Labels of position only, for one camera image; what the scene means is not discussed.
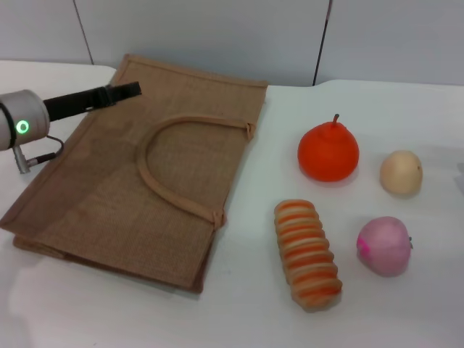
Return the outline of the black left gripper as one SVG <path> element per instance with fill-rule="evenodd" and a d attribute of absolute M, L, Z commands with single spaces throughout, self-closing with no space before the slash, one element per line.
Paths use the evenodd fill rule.
<path fill-rule="evenodd" d="M 101 109 L 141 95 L 139 82 L 103 86 L 43 101 L 51 122 Z"/>

